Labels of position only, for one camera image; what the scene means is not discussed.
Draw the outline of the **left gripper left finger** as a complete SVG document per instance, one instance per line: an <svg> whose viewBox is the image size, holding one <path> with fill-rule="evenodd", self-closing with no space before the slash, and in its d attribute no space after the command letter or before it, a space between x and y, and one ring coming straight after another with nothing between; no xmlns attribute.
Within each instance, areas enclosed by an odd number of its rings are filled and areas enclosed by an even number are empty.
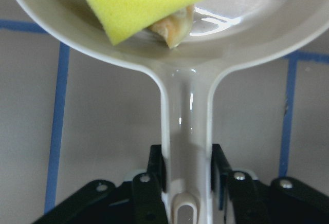
<svg viewBox="0 0 329 224"><path fill-rule="evenodd" d="M91 181L36 223L168 223L161 196L165 189L161 145L151 145L145 172L120 186L102 179Z"/></svg>

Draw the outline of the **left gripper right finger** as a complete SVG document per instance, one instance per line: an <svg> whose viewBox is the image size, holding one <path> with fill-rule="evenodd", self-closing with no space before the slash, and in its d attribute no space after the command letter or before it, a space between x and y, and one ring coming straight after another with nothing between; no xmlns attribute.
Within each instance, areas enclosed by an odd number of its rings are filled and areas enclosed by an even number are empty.
<svg viewBox="0 0 329 224"><path fill-rule="evenodd" d="M270 185L233 170L221 146L213 144L211 189L224 223L328 223L328 196L292 177Z"/></svg>

